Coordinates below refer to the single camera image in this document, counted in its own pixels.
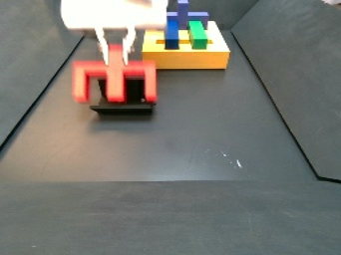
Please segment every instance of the white mark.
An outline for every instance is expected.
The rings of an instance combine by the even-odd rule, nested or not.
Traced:
[[[239,163],[239,160],[237,160],[237,164],[238,164],[239,168],[242,168],[241,163]]]

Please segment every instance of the scratch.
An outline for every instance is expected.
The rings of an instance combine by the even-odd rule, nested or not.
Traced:
[[[239,160],[237,160],[237,164],[238,164],[239,168],[242,168],[241,163],[239,163]]]
[[[283,213],[290,217],[290,218],[297,218],[289,211],[283,211]]]

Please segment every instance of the black surface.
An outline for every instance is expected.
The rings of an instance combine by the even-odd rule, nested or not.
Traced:
[[[59,3],[0,1],[0,146],[80,41]]]
[[[341,186],[0,184],[0,253],[338,255]]]
[[[190,12],[207,12],[209,20],[214,20],[219,29],[231,29],[258,0],[188,0]],[[168,1],[170,11],[176,10],[176,0]]]
[[[150,117],[100,118],[76,104],[69,62],[1,151],[1,181],[313,180],[233,37],[223,36],[227,70],[159,71]],[[96,41],[83,41],[72,60],[96,58]],[[89,105],[100,97],[96,81],[92,89]]]
[[[261,0],[233,34],[321,177],[341,179],[341,11]]]

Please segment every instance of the yellow base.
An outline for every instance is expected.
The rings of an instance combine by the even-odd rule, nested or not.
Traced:
[[[155,61],[158,69],[226,69],[230,51],[214,21],[207,22],[209,43],[206,50],[191,48],[187,30],[180,30],[178,34],[179,49],[166,50],[164,31],[146,31],[144,61]]]

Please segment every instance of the toy block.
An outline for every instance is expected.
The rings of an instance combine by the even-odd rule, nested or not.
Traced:
[[[206,50],[191,48],[188,32],[179,30],[179,49],[166,50],[164,32],[147,30],[143,44],[143,60],[155,61],[158,69],[226,69],[229,48],[214,21],[207,22]]]
[[[73,62],[72,95],[79,103],[89,99],[89,79],[107,79],[106,95],[108,102],[126,101],[126,78],[143,78],[146,80],[146,101],[154,103],[156,97],[156,65],[151,61],[123,62],[123,47],[110,45],[110,65],[103,61]]]
[[[206,12],[188,12],[187,17],[188,17],[188,21],[194,21],[194,20],[200,21],[203,28],[207,29],[209,15]]]
[[[167,21],[166,27],[166,49],[178,49],[178,22]]]
[[[188,38],[192,49],[206,49],[207,37],[200,21],[188,21]]]
[[[207,12],[188,12],[187,0],[176,0],[176,12],[167,12],[167,20],[178,21],[178,28],[182,30],[186,29],[188,21],[199,20],[206,29],[209,14]]]
[[[187,0],[176,1],[176,17],[178,26],[180,29],[186,29],[187,26],[187,12],[188,12],[188,2]]]

